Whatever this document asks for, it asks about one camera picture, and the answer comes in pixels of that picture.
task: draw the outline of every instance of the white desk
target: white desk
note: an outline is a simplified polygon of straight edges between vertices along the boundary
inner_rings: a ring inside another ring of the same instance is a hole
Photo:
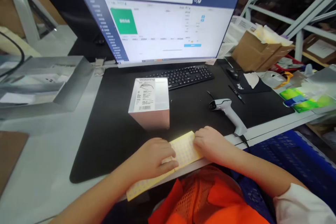
[[[10,120],[0,126],[2,131],[20,131],[30,135],[0,199],[2,224],[33,224],[57,215],[103,178],[80,184],[72,184],[69,180],[101,79],[94,76],[90,79],[75,112]],[[250,128],[245,136],[252,146],[320,116],[311,111],[290,114]],[[226,138],[239,148],[245,148],[239,138],[233,135]],[[162,182],[207,163],[206,160],[194,162]]]

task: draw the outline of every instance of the mouse pad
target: mouse pad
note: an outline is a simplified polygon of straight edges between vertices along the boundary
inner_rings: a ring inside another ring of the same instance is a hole
[[[214,79],[169,91],[170,129],[147,132],[128,114],[134,79],[176,68],[177,65],[170,64],[105,70],[71,170],[72,183],[110,173],[153,137],[172,141],[206,125],[223,135],[232,134],[235,127],[224,113],[209,110],[212,98],[207,90],[215,99],[231,99],[231,107],[247,128],[294,112],[282,104],[282,98],[274,91],[242,94],[244,105],[230,90],[228,77],[215,63],[208,66]]]
[[[252,89],[250,84],[247,82],[243,70],[237,70],[240,76],[240,80],[234,80],[231,76],[227,73],[226,68],[231,67],[226,60],[218,59],[218,63],[220,64],[221,68],[225,72],[226,76],[229,78],[230,82],[233,84],[233,88],[237,90],[240,94],[249,94],[249,93],[262,93],[262,92],[270,92],[272,88],[267,86],[260,78],[258,84]]]

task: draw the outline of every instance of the hand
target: hand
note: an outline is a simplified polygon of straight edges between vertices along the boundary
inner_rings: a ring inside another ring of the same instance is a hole
[[[125,163],[130,174],[134,175],[134,182],[151,179],[167,173],[177,167],[177,161],[162,161],[168,157],[176,157],[170,143],[162,138],[152,138],[144,143]]]
[[[237,151],[240,150],[210,126],[196,131],[194,144],[200,148],[202,154],[209,161],[222,166],[228,166],[236,158]]]

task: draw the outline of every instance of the keyboard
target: keyboard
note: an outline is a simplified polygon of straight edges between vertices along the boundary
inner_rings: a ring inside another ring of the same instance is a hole
[[[167,70],[161,73],[154,73],[145,78],[168,78],[168,90],[182,88],[195,83],[208,81],[214,78],[213,74],[204,65],[190,66],[186,68],[178,68],[174,70]]]

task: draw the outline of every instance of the orange safety vest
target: orange safety vest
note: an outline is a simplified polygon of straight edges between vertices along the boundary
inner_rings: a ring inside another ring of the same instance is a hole
[[[148,219],[149,224],[266,224],[243,199],[239,185],[214,166],[180,182]]]

